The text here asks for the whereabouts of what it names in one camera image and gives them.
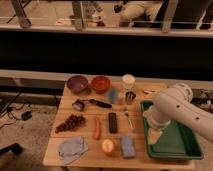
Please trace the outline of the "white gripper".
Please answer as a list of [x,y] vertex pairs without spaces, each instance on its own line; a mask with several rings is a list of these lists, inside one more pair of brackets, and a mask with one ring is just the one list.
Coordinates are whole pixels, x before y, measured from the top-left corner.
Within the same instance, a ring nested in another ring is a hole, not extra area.
[[163,134],[162,130],[171,123],[171,119],[159,112],[155,107],[149,107],[143,112],[143,116],[147,119],[150,127],[148,130],[148,143],[156,144]]

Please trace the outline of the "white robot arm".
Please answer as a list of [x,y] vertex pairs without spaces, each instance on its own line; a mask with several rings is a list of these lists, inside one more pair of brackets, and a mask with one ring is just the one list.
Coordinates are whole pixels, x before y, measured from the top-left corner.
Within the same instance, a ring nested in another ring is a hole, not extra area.
[[213,114],[191,103],[192,89],[177,83],[153,96],[153,104],[143,113],[148,123],[148,144],[158,142],[164,130],[175,120],[213,143]]

